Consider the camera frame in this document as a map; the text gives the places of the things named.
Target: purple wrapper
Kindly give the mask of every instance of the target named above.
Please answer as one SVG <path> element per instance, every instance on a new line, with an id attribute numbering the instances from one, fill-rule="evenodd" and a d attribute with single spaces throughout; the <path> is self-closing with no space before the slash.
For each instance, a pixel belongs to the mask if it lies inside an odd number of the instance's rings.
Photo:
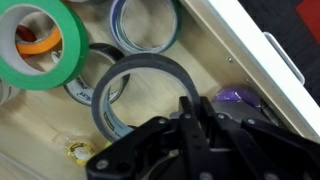
<path id="1" fill-rule="evenodd" d="M 214 102 L 245 102 L 257 109 L 261 108 L 260 98 L 243 86 L 234 86 L 221 89 L 213 99 Z"/>

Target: tape roll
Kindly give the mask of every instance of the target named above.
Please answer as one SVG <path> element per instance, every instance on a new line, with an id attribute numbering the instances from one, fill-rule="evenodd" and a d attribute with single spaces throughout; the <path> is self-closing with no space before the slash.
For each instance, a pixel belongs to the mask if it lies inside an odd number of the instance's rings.
<path id="1" fill-rule="evenodd" d="M 21 90 L 0 79 L 0 105 L 16 97 Z"/>
<path id="2" fill-rule="evenodd" d="M 90 53 L 97 53 L 103 56 L 106 60 L 110 61 L 112 64 L 119 61 L 124 57 L 121 51 L 117 48 L 104 43 L 95 43 L 90 45 Z M 120 88 L 111 91 L 109 95 L 110 102 L 116 101 L 129 81 L 130 75 L 124 76 L 121 80 Z M 77 77 L 75 80 L 64 85 L 64 88 L 68 94 L 81 104 L 91 106 L 92 96 L 94 88 L 90 87 L 81 76 Z"/>
<path id="3" fill-rule="evenodd" d="M 19 41 L 26 41 L 26 42 L 35 42 L 37 40 L 36 35 L 27 27 L 23 25 L 19 25 L 17 27 L 16 31 L 17 37 L 17 42 Z M 31 55 L 28 54 L 21 54 L 22 59 L 27 59 L 31 57 Z"/>
<path id="4" fill-rule="evenodd" d="M 18 42 L 17 49 L 21 54 L 41 54 L 50 51 L 61 42 L 61 34 L 58 27 L 54 27 L 50 35 L 36 42 Z"/>
<path id="5" fill-rule="evenodd" d="M 200 112 L 200 97 L 191 77 L 175 61 L 157 54 L 136 54 L 125 57 L 113 65 L 99 81 L 92 98 L 92 115 L 100 132 L 114 142 L 132 131 L 117 118 L 111 109 L 110 86 L 122 76 L 148 69 L 159 70 L 171 75 L 185 89 L 196 114 Z"/>
<path id="6" fill-rule="evenodd" d="M 169 47 L 173 45 L 176 41 L 177 36 L 179 34 L 181 28 L 181 15 L 180 9 L 178 7 L 178 2 L 176 0 L 164 0 L 171 7 L 172 14 L 174 16 L 174 25 L 173 25 L 173 33 L 169 40 L 156 47 L 147 48 L 141 47 L 137 45 L 126 35 L 124 28 L 122 26 L 124 12 L 127 8 L 128 2 L 127 0 L 115 0 L 111 5 L 111 11 L 109 16 L 109 23 L 111 27 L 111 32 L 115 41 L 128 53 L 137 54 L 137 53 L 161 53 L 167 50 Z"/>
<path id="7" fill-rule="evenodd" d="M 15 45 L 15 30 L 26 15 L 42 11 L 55 22 L 63 37 L 60 62 L 41 72 L 26 64 Z M 0 3 L 0 77 L 29 90 L 47 90 L 75 79 L 86 64 L 89 45 L 80 18 L 61 1 L 10 0 Z"/>

